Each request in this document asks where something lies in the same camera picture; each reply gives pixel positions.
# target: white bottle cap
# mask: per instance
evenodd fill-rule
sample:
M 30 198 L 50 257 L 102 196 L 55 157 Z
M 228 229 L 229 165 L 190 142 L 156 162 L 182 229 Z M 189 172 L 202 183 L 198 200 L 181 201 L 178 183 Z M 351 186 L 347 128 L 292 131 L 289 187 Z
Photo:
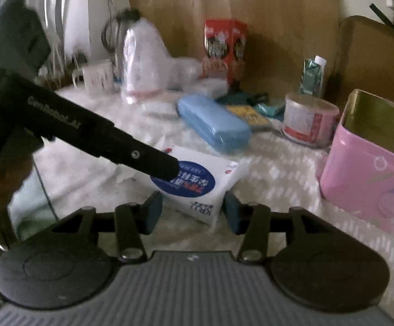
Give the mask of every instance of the white bottle cap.
M 325 60 L 324 58 L 321 58 L 320 56 L 316 55 L 315 63 L 317 63 L 318 65 L 322 66 L 322 68 L 324 68 L 325 65 L 327 64 L 327 60 Z

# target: pink tin box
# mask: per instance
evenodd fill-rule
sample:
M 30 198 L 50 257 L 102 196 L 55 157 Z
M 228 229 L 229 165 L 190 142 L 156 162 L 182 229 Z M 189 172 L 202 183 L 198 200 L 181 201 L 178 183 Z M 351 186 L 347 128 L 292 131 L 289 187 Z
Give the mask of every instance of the pink tin box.
M 320 186 L 333 205 L 394 234 L 394 103 L 351 93 Z

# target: red snack box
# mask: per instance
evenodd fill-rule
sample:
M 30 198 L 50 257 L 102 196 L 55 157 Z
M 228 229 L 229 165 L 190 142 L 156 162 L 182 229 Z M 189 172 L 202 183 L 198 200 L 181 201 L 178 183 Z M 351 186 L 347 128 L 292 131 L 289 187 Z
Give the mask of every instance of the red snack box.
M 204 24 L 203 62 L 206 77 L 239 82 L 244 69 L 247 25 L 235 19 L 207 19 Z

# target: gray ribbed platform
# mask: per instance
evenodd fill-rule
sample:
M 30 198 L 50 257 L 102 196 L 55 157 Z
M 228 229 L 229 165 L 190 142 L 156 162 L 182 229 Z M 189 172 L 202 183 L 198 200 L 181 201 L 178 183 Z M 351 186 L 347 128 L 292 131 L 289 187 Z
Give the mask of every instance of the gray ribbed platform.
M 114 282 L 84 304 L 40 312 L 10 304 L 0 326 L 394 326 L 373 307 L 322 314 L 290 301 L 263 267 L 229 252 L 155 252 L 144 265 L 122 267 Z

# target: blue circular label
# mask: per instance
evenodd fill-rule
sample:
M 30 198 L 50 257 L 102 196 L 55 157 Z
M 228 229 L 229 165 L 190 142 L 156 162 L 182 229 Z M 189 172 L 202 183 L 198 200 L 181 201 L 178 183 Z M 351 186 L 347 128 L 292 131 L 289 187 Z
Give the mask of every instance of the blue circular label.
M 200 197 L 214 189 L 214 176 L 200 164 L 179 161 L 179 166 L 179 175 L 170 181 L 150 178 L 161 190 L 181 197 Z

